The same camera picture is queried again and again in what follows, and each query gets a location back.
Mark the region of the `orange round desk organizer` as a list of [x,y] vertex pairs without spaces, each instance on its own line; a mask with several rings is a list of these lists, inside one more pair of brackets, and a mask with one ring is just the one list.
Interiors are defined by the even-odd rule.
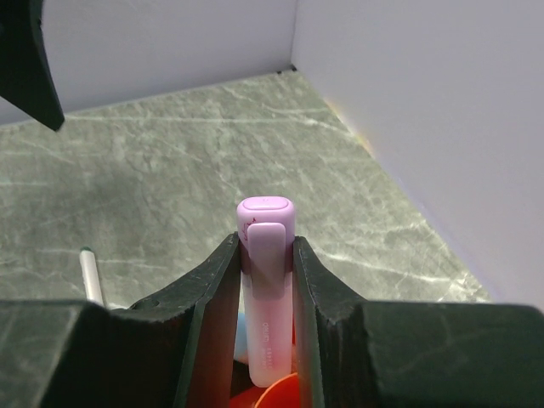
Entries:
[[232,397],[229,408],[300,408],[299,379],[296,372],[268,388],[251,387]]

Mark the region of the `thin green-tipped white marker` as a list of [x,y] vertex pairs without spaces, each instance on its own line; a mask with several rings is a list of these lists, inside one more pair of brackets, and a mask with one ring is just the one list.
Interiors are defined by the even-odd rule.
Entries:
[[94,252],[90,247],[85,246],[81,249],[79,261],[87,300],[104,306],[98,266]]

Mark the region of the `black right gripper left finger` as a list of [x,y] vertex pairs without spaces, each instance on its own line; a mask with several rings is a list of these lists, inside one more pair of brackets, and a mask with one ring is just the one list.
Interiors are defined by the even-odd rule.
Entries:
[[127,309],[1,303],[4,407],[225,407],[240,291],[239,239]]

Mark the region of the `purple pink highlighter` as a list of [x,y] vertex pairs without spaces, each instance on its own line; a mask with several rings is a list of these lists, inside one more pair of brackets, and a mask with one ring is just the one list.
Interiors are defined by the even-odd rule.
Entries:
[[236,215],[249,374],[267,388],[292,369],[295,207],[285,197],[254,196]]

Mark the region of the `blue-capped clear highlighter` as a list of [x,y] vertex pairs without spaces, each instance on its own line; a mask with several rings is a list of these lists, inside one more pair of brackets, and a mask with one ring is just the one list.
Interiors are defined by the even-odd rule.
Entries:
[[247,352],[247,322],[244,313],[239,312],[236,324],[235,333],[235,349],[234,360],[242,364],[248,364],[248,352]]

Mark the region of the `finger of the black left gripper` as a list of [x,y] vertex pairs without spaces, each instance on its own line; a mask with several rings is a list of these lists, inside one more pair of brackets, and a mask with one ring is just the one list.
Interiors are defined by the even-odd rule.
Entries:
[[65,122],[43,39],[43,0],[1,0],[1,97],[45,127]]

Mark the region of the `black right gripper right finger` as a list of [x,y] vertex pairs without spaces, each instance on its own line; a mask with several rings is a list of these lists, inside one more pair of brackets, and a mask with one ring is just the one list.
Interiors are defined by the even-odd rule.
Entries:
[[543,315],[526,305],[364,299],[298,237],[304,407],[540,407]]

